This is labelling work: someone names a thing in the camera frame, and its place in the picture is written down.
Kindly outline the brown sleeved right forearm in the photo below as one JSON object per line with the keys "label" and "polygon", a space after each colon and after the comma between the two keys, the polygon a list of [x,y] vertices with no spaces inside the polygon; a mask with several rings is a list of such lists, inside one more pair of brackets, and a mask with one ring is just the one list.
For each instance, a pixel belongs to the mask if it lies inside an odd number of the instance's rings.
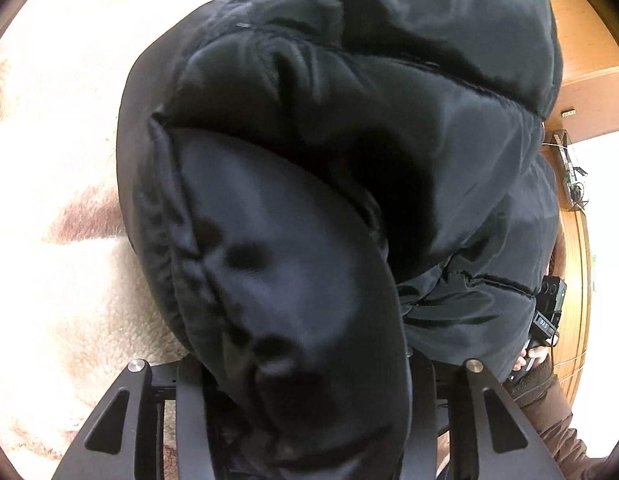
{"label": "brown sleeved right forearm", "polygon": [[559,378],[547,358],[515,384],[505,384],[512,400],[529,419],[566,479],[594,479],[606,458],[587,455],[587,446],[572,427],[573,413]]}

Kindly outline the person's right hand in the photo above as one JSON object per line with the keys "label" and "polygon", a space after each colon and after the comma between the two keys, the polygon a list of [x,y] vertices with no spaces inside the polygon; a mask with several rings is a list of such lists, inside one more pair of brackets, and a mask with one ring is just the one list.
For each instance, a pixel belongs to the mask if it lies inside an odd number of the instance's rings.
{"label": "person's right hand", "polygon": [[521,350],[515,360],[512,371],[514,373],[529,372],[532,368],[543,364],[551,350],[552,348],[547,346],[536,346]]}

